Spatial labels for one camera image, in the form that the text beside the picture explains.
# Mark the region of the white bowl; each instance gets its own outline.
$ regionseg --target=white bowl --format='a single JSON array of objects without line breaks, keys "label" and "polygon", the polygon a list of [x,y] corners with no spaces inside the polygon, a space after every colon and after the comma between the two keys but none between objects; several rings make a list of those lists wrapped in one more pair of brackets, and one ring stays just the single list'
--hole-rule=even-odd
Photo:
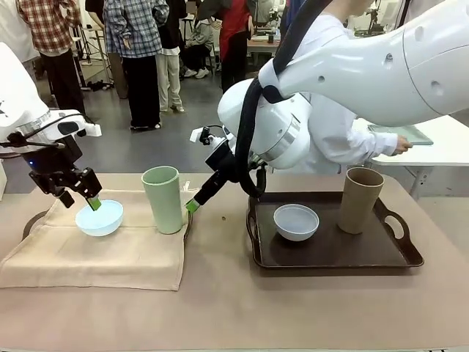
[{"label": "white bowl", "polygon": [[101,237],[117,230],[124,218],[124,207],[114,200],[103,200],[98,210],[88,205],[75,216],[78,228],[87,235]]},{"label": "white bowl", "polygon": [[282,205],[273,214],[277,231],[287,240],[299,242],[310,238],[320,225],[319,216],[299,204]]}]

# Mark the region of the cloth napkin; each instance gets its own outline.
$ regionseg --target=cloth napkin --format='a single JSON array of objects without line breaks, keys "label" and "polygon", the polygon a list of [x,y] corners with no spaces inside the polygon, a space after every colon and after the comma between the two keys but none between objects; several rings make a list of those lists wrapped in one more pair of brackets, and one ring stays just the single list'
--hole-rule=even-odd
[{"label": "cloth napkin", "polygon": [[[181,191],[185,204],[195,191]],[[57,201],[43,224],[0,263],[0,287],[128,287],[179,290],[184,263],[184,226],[173,235],[158,232],[143,191],[101,191],[124,207],[120,228],[88,236],[75,225],[86,202],[75,197],[69,209]]]}]

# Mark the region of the brown cup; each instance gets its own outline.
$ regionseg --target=brown cup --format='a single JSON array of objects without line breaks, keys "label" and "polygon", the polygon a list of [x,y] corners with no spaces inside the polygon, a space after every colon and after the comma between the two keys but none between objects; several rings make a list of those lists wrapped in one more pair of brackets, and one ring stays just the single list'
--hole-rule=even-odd
[{"label": "brown cup", "polygon": [[341,230],[362,233],[383,188],[384,177],[365,167],[347,171],[338,226]]}]

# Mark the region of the checkered shirt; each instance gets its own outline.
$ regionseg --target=checkered shirt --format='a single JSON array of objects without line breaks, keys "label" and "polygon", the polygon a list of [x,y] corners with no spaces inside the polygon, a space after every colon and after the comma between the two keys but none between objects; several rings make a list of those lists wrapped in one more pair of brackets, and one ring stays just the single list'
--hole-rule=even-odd
[{"label": "checkered shirt", "polygon": [[[74,0],[16,0],[16,8],[31,28],[34,47],[44,54],[71,48],[69,28],[80,23],[80,10]],[[61,8],[67,10],[62,16]]]},{"label": "checkered shirt", "polygon": [[[139,58],[162,53],[158,27],[166,23],[165,0],[107,0],[104,3],[106,48],[121,57]],[[130,49],[124,46],[129,40]]]}]

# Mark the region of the cup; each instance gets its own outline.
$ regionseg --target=cup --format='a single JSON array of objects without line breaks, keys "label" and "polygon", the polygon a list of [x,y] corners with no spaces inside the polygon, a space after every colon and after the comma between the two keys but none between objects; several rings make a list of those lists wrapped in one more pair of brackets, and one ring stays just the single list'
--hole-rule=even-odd
[{"label": "cup", "polygon": [[158,231],[176,233],[182,229],[179,172],[171,166],[159,166],[141,176],[145,193],[152,206]]},{"label": "cup", "polygon": [[383,188],[384,177],[365,167],[347,171],[338,226],[354,235],[362,233]]}]

